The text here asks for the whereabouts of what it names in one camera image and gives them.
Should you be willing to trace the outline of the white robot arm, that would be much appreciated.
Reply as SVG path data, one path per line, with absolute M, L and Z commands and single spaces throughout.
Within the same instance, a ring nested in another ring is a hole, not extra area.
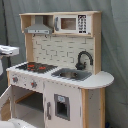
M 2 57 L 10 57 L 19 54 L 18 47 L 0 45 L 0 80 L 3 77 L 3 65 Z M 16 118 L 9 119 L 8 121 L 2 121 L 0 119 L 0 128 L 35 128 L 33 125 Z

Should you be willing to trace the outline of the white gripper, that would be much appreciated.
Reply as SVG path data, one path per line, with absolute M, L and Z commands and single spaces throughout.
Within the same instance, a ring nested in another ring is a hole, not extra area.
M 9 57 L 9 56 L 15 56 L 18 54 L 19 54 L 18 47 L 0 45 L 0 55 L 1 56 Z

